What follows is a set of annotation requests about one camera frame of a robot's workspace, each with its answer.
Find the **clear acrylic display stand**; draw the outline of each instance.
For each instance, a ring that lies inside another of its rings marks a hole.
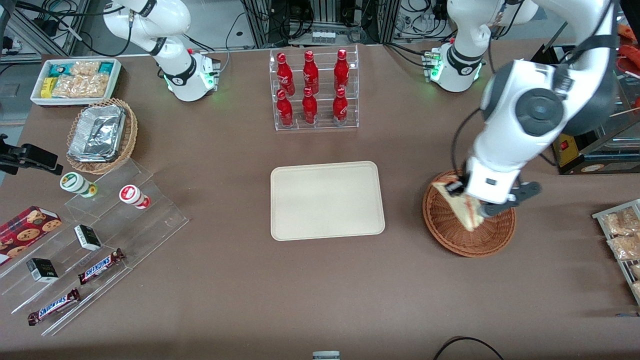
[[[600,227],[602,228],[602,231],[604,232],[605,236],[607,237],[607,244],[609,245],[609,247],[611,248],[611,250],[614,252],[614,256],[616,251],[613,249],[613,247],[611,246],[611,240],[614,238],[614,236],[611,234],[611,232],[609,231],[609,228],[607,228],[607,226],[604,224],[604,216],[611,214],[611,213],[617,213],[620,210],[624,210],[627,208],[632,208],[634,210],[634,212],[636,213],[636,216],[638,218],[640,218],[640,199],[639,200],[633,200],[630,202],[626,202],[622,205],[616,206],[614,208],[611,209],[607,209],[605,211],[601,211],[599,213],[595,213],[593,214],[591,217],[598,220],[598,223],[600,224]],[[636,279],[633,271],[631,271],[631,266],[634,266],[636,264],[638,264],[638,260],[619,260],[618,258],[616,258],[616,261],[618,262],[618,265],[620,266],[620,268],[622,269],[622,274],[624,274],[625,279],[627,280],[627,284],[629,285],[629,288],[631,288],[631,284],[633,284],[636,281],[640,281],[640,279]],[[639,294],[637,294],[633,288],[631,288],[631,293],[634,295],[634,298],[636,299],[636,304],[638,304],[640,306],[640,296]]]
[[[57,211],[63,225],[54,234],[38,241],[2,267],[2,301],[12,308],[18,322],[28,326],[30,313],[78,288],[80,303],[49,315],[34,327],[42,331],[43,336],[56,334],[187,224],[188,219],[180,209],[150,178],[151,173],[135,161],[125,161],[96,180],[96,196],[85,199],[76,195]],[[120,201],[118,192],[127,184],[136,185],[151,198],[147,209],[137,209]],[[102,243],[100,250],[89,251],[80,246],[74,232],[78,224],[93,228]],[[117,248],[121,248],[126,258],[81,286],[78,274]],[[51,260],[59,279],[50,284],[34,281],[26,265],[31,258]]]
[[[271,79],[271,100],[273,102],[273,118],[276,130],[301,130],[301,129],[325,129],[340,130],[358,127],[360,124],[358,99],[360,92],[358,90],[358,47],[342,46],[342,47],[314,47],[314,58],[318,65],[320,77],[320,91],[315,95],[318,103],[318,119],[314,125],[307,124],[304,119],[302,110],[303,89],[305,88],[305,80],[302,69],[305,66],[304,54],[290,49],[271,50],[269,53],[269,78]],[[333,87],[333,68],[338,58],[338,50],[345,49],[347,51],[347,62],[349,63],[349,85],[346,88],[346,99],[349,102],[347,107],[347,121],[342,126],[336,126],[333,123],[333,100],[335,98],[335,89]],[[296,93],[289,97],[293,106],[293,126],[284,127],[278,116],[278,108],[276,107],[276,91],[280,88],[278,82],[278,62],[276,55],[285,53],[287,55],[287,63],[293,71],[293,83],[296,85]]]

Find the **white cylindrical container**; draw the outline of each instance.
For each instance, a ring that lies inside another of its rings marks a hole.
[[[135,185],[126,185],[120,190],[120,200],[138,209],[146,209],[151,204],[151,199],[143,194]]]
[[[98,193],[98,186],[77,172],[69,172],[60,179],[60,188],[82,197],[92,197]]]

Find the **brown table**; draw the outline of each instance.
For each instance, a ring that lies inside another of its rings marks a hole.
[[[496,64],[541,43],[496,42]],[[518,209],[513,241],[490,258],[461,258],[428,233],[420,202],[450,168],[452,133],[478,106],[488,67],[450,94],[382,46],[361,46],[360,129],[276,134],[268,52],[232,56],[220,91],[194,103],[167,91],[151,57],[121,59],[116,94],[140,124],[134,158],[191,222],[54,337],[0,304],[0,358],[308,359],[336,349],[344,359],[431,359],[456,335],[506,359],[640,356],[640,319],[613,317],[633,298],[590,217],[640,197],[637,176],[557,176],[536,159],[523,178],[543,193]],[[33,106],[21,142],[63,155],[77,111]],[[481,126],[466,128],[460,157]],[[271,238],[275,167],[361,160],[380,170],[381,235]],[[32,204],[59,208],[70,194],[58,179],[8,176],[0,220]],[[457,343],[441,359],[491,356]]]

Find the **red bottle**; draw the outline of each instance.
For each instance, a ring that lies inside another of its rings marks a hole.
[[[296,86],[293,85],[293,71],[287,63],[287,57],[284,53],[278,53],[278,82],[280,88],[287,92],[287,95],[293,96],[296,93]]]
[[[302,99],[302,108],[305,112],[305,121],[307,124],[315,124],[318,118],[318,103],[310,87],[305,88],[305,98]]]
[[[310,87],[314,94],[317,94],[320,91],[320,78],[318,65],[314,61],[314,52],[311,50],[305,51],[305,67],[302,73],[305,76],[305,86]]]
[[[349,103],[344,97],[344,88],[335,91],[335,99],[333,100],[333,123],[336,126],[342,126],[347,122],[347,106]]]
[[[349,84],[349,63],[347,63],[347,51],[345,49],[338,50],[338,61],[333,68],[334,83],[333,87],[346,88]]]
[[[291,103],[287,99],[287,94],[282,89],[278,89],[276,92],[276,96],[278,97],[278,102],[276,102],[276,107],[278,108],[278,114],[280,116],[280,122],[284,127],[292,127],[293,126],[293,108],[291,107]]]

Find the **wicker basket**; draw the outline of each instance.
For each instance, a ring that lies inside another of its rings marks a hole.
[[[436,176],[433,182],[454,174],[453,171],[444,172]],[[466,230],[449,203],[431,185],[422,200],[422,215],[429,231],[442,246],[469,258],[490,256],[502,250],[511,241],[516,228],[516,211],[511,208],[486,218],[474,231]]]
[[[136,114],[131,111],[131,108],[129,107],[129,105],[127,105],[126,102],[120,99],[108,99],[105,101],[96,102],[95,104],[89,105],[89,107],[96,108],[99,106],[107,105],[117,105],[127,111],[125,126],[122,130],[120,148],[118,149],[118,158],[111,163],[81,163],[80,161],[69,158],[69,156],[67,155],[67,161],[69,161],[71,167],[78,171],[88,172],[95,175],[102,175],[112,168],[117,167],[123,160],[131,157],[133,148],[136,145],[136,136],[138,135],[138,121],[136,120]],[[74,121],[74,124],[71,125],[71,131],[69,131],[69,135],[67,136],[67,146],[71,146],[71,140],[74,138],[74,134],[76,133],[76,126],[78,125],[79,119],[80,114],[76,116],[76,121]]]

